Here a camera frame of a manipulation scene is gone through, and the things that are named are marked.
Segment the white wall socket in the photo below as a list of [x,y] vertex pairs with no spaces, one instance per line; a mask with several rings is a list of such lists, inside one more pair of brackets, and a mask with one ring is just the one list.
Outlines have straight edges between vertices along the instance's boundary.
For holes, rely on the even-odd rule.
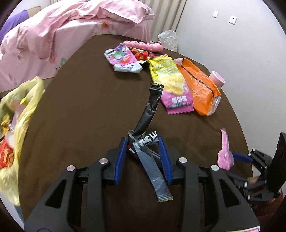
[[237,21],[237,17],[236,17],[236,16],[230,16],[228,22],[229,22],[230,24],[232,24],[232,25],[235,25],[236,21]]

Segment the yellow pink potato chips bag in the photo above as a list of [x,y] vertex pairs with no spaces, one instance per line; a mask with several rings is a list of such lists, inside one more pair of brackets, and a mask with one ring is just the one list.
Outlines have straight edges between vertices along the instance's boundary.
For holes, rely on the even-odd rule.
[[153,56],[148,57],[148,63],[152,81],[163,85],[161,101],[167,114],[193,112],[193,97],[173,59],[168,55]]

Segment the pink cup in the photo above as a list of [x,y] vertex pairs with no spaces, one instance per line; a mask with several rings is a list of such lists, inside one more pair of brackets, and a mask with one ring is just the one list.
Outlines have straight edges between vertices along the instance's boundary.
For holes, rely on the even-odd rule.
[[225,80],[216,71],[212,71],[209,78],[219,89],[225,84]]

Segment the pink white cartoon snack bag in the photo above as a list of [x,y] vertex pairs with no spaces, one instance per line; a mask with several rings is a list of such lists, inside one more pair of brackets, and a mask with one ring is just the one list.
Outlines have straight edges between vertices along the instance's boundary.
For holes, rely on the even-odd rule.
[[141,64],[125,44],[119,44],[115,48],[106,50],[104,56],[113,66],[115,72],[139,74],[142,70]]

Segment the pink beaded toy tube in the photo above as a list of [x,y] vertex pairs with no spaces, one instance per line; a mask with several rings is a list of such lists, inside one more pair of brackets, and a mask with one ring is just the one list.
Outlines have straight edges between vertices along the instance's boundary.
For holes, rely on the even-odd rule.
[[156,42],[154,44],[149,44],[145,42],[137,42],[137,41],[124,41],[123,44],[125,44],[128,48],[136,48],[148,52],[162,52],[163,45],[160,42]]

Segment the bed with pink sheet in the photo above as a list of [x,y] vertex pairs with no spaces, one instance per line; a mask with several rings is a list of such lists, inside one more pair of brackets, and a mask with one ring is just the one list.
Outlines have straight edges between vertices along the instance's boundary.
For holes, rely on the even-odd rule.
[[151,41],[149,20],[139,24],[118,22],[110,18],[78,19],[65,22],[54,35],[54,55],[51,61],[41,60],[28,49],[14,46],[18,26],[6,34],[1,53],[1,92],[12,90],[36,76],[52,78],[65,62],[91,37],[101,34],[122,35],[143,42]]

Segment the purple pillow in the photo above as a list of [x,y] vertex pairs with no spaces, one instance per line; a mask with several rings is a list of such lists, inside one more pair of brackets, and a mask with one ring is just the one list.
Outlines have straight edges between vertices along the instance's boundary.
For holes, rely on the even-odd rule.
[[15,26],[17,26],[18,24],[24,22],[25,20],[27,20],[29,18],[29,14],[27,10],[23,10],[20,13],[8,18],[3,27],[0,30],[0,42],[2,42],[4,36],[11,30],[13,29]]

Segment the white wall switch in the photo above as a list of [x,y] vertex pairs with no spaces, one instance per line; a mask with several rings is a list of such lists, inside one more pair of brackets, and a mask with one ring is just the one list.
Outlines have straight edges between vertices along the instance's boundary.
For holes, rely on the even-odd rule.
[[213,17],[213,18],[217,18],[218,15],[219,15],[219,11],[215,11],[215,12],[213,13],[212,17]]

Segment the beige headboard cushion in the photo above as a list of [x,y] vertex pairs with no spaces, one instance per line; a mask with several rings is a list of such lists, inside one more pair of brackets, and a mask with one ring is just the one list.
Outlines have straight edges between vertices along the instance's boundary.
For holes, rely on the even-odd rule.
[[35,14],[37,14],[38,12],[40,12],[42,10],[42,7],[41,6],[35,6],[33,8],[30,8],[27,10],[28,12],[28,16],[29,17],[32,17],[34,16]]

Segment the red gold small wrapper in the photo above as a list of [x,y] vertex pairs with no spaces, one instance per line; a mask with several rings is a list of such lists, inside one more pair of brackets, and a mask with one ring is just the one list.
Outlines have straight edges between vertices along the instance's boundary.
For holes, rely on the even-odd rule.
[[147,62],[149,55],[148,51],[144,51],[133,47],[130,47],[129,49],[140,64]]

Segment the yellow plastic trash bag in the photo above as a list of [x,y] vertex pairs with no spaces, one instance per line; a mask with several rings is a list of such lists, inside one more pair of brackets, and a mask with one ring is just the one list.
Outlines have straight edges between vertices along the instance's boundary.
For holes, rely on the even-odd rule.
[[14,162],[11,167],[1,168],[1,193],[13,205],[20,206],[19,200],[19,163],[24,139],[29,127],[29,121],[45,92],[44,82],[36,76],[22,83],[1,100],[1,118],[7,113],[16,112],[13,106],[16,102],[24,102],[25,108],[20,113],[14,126]]

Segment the orange snack bag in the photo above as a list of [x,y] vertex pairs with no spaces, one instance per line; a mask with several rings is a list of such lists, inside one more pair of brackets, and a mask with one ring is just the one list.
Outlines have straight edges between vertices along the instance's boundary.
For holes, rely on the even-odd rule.
[[218,87],[202,70],[186,58],[183,58],[177,67],[189,87],[196,112],[207,116],[214,114],[221,101]]

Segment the red gold paper cup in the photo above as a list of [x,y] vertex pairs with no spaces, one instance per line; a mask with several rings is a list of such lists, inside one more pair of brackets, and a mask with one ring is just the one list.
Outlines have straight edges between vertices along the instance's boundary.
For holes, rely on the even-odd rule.
[[8,168],[13,165],[14,162],[14,150],[8,144],[6,138],[1,140],[0,146],[0,168]]

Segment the clear plastic bag on floor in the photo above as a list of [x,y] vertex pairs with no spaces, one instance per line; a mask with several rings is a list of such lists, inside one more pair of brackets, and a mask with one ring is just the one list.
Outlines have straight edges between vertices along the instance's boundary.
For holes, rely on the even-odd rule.
[[160,33],[158,36],[159,41],[162,43],[163,48],[168,49],[170,51],[177,52],[178,45],[178,35],[175,31],[166,30]]

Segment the black silver stick wrappers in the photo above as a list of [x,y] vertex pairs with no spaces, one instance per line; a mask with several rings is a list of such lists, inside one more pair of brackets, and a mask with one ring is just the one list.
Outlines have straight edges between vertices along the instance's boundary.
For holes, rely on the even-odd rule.
[[156,193],[158,202],[171,201],[173,196],[158,167],[160,155],[148,148],[159,142],[157,132],[147,133],[147,129],[156,113],[163,92],[163,85],[151,83],[149,100],[134,130],[128,131],[130,152],[141,162]]

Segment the gold yellow snack wrapper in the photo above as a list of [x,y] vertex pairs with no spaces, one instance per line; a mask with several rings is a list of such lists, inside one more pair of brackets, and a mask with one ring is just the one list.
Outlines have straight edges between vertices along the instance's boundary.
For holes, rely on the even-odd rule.
[[12,125],[9,114],[4,115],[4,117],[2,119],[1,131],[4,135],[6,135],[6,133],[9,131],[11,131],[11,132],[14,131],[14,126]]

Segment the pink paper wrapper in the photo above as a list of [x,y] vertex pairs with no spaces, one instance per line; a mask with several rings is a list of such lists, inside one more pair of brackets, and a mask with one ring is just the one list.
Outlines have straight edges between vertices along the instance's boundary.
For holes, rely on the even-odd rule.
[[222,148],[218,152],[217,163],[221,169],[229,171],[234,165],[234,157],[229,150],[229,139],[225,128],[221,128],[221,143]]

